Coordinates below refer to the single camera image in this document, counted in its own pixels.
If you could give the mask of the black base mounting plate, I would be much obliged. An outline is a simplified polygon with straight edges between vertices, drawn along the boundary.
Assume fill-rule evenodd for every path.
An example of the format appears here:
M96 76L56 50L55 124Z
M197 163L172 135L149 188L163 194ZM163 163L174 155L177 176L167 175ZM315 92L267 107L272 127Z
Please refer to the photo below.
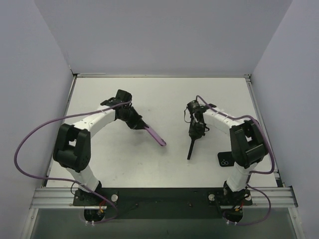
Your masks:
M228 198L222 188L101 188L103 199L75 191L73 205L118 219L218 219L227 209L250 206L250 192Z

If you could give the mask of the purple smartphone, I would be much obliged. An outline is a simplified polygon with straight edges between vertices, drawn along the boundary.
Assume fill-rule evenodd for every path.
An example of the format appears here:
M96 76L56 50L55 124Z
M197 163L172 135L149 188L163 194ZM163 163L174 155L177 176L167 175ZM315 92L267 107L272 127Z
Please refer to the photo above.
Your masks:
M150 126L145 127L145 130L152 136L152 138L160 145L166 146L166 142L156 133Z

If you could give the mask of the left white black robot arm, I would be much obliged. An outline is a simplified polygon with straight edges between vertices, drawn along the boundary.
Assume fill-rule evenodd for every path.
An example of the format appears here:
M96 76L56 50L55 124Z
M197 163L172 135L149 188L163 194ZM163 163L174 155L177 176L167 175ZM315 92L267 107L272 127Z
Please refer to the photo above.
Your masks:
M90 114L74 124L64 123L59 128L53 159L80 183L80 189L85 192L84 198L91 205L102 200L101 183L89 166L92 137L116 120L125 122L134 130L149 127L134 109L131 100L129 92L118 90L115 97L100 103L96 114Z

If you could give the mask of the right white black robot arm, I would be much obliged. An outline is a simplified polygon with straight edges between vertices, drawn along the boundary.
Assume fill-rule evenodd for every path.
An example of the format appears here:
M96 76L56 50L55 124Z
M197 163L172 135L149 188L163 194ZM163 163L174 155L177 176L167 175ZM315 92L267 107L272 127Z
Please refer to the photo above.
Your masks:
M269 144L259 123L251 116L233 117L222 112L213 104L201 105L193 100L186 105L190 114L188 135L191 139L187 159L191 159L194 143L205 136L213 126L230 137L231 156L234 166L230 176L224 182L224 197L235 199L245 195L252 174L271 174L274 164L268 172L256 171L256 166L270 154Z

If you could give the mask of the black phone case with phone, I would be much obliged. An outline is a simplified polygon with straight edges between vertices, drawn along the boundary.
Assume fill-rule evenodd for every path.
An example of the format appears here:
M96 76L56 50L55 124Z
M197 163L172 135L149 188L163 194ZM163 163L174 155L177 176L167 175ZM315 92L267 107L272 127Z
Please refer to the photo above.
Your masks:
M195 141L196 141L196 139L194 139L194 138L191 139L189 151L188 151L188 154L187 154L187 160L191 159L191 155L192 155L192 151L193 151L193 148L194 148Z

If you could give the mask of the black phone case on table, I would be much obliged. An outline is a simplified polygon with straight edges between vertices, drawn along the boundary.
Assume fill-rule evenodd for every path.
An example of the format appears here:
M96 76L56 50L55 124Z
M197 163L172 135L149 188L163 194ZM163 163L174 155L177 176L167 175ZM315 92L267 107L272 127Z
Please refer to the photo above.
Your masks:
M218 162L221 167L232 167L234 166L234 159L230 151L219 152L217 154Z

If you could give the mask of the aluminium front rail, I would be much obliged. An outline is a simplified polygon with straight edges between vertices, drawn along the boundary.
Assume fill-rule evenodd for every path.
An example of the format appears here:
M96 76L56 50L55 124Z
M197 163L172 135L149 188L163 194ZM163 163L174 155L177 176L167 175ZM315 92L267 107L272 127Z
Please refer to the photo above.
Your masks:
M68 209L73 207L74 195L70 188L36 188L31 209Z

